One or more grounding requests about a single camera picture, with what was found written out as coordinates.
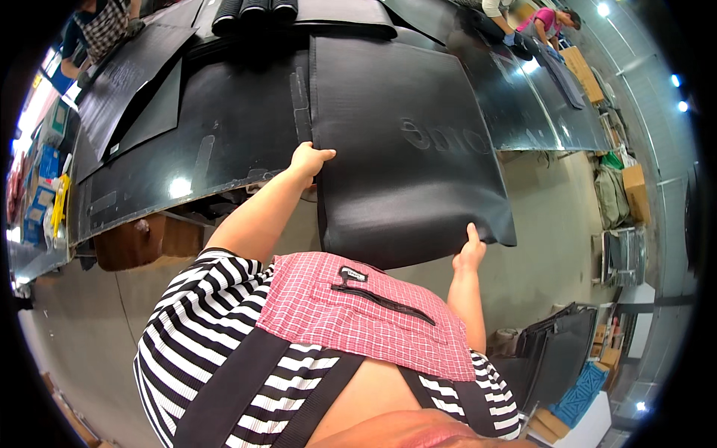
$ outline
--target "black and white striped shirt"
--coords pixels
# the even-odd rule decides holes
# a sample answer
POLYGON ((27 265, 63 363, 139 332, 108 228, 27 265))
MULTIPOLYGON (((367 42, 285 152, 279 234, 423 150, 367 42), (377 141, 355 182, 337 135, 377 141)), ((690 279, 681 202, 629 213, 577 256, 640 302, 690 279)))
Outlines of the black and white striped shirt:
MULTIPOLYGON (((155 306, 138 344, 134 374, 147 418, 165 447, 174 445, 189 403, 254 329, 273 274, 273 264, 264 270, 255 260, 205 249, 155 306)), ((484 355, 471 357, 493 419, 494 432, 481 435, 517 437, 521 425, 511 391, 484 355)), ((291 344, 225 446, 270 447, 338 359, 320 345, 291 344)), ((438 409, 467 423, 450 380, 422 373, 419 379, 438 409)))

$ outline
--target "yellow tool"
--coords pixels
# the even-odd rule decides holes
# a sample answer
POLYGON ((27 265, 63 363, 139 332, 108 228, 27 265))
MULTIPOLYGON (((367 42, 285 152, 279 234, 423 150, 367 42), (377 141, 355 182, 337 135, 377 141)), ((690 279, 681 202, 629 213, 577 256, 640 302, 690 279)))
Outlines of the yellow tool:
POLYGON ((57 194, 54 195, 54 208, 49 221, 54 228, 52 236, 55 238, 57 238, 57 229, 60 227, 60 222, 65 218, 65 194, 67 194, 68 189, 70 189, 70 177, 67 174, 63 174, 60 176, 60 187, 57 189, 57 194))

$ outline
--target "hand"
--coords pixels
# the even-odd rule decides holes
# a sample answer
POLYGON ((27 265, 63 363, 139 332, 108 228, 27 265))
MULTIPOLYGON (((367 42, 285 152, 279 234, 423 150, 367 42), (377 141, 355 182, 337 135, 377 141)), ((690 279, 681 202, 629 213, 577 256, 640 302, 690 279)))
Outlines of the hand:
POLYGON ((483 260, 485 250, 488 246, 478 237, 478 230, 475 224, 468 224, 468 242, 463 245, 460 253, 453 257, 453 271, 458 272, 477 272, 480 262, 483 260))
POLYGON ((80 89, 86 89, 89 86, 92 85, 92 77, 87 74, 87 72, 80 72, 80 74, 77 76, 77 86, 80 89))
POLYGON ((509 47, 512 47, 513 45, 515 45, 516 44, 516 33, 512 32, 510 34, 506 34, 503 37, 503 43, 508 45, 509 47))
POLYGON ((313 177, 321 171, 323 163, 331 160, 336 155, 335 149, 314 149, 313 143, 305 141, 294 150, 291 156, 291 165, 287 171, 290 171, 302 180, 305 179, 306 188, 310 187, 313 177))
POLYGON ((142 31, 142 28, 145 27, 145 23, 142 19, 135 18, 131 19, 130 23, 127 24, 127 37, 134 37, 137 34, 139 34, 140 31, 142 31))
POLYGON ((563 57, 562 54, 558 53, 557 50, 555 50, 550 45, 548 45, 547 48, 548 48, 548 53, 550 53, 550 55, 552 57, 554 57, 555 59, 557 59, 560 62, 565 62, 565 58, 563 57))

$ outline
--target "factory floor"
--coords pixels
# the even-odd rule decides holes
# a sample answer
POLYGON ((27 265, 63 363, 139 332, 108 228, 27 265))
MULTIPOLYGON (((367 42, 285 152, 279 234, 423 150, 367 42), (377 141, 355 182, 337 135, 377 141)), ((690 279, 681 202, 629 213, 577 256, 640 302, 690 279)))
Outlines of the factory floor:
MULTIPOLYGON (((583 153, 560 160, 509 155, 503 175, 513 208, 517 247, 488 247, 480 266, 486 329, 521 328, 553 304, 609 302, 592 286, 591 235, 601 230, 592 165, 583 153)), ((275 253, 319 250, 316 206, 300 201, 275 253)), ((136 343, 172 277, 189 260, 128 272, 83 272, 75 260, 34 285, 35 308, 20 319, 42 370, 99 437, 122 448, 160 447, 145 418, 132 374, 136 343)), ((444 298, 450 257, 389 273, 444 298)))

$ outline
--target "black tube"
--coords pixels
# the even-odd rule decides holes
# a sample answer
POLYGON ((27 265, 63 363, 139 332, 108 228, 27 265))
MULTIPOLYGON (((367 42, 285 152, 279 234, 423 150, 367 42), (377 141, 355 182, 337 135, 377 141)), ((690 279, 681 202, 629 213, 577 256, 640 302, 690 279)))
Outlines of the black tube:
POLYGON ((272 0, 271 12, 277 22, 293 22, 299 13, 299 0, 272 0))
POLYGON ((222 0, 217 8, 217 15, 212 22, 212 32, 215 36, 227 36, 237 30, 239 9, 242 7, 242 0, 222 0))
POLYGON ((257 25, 266 21, 269 11, 269 0, 244 0, 239 10, 242 24, 257 25))

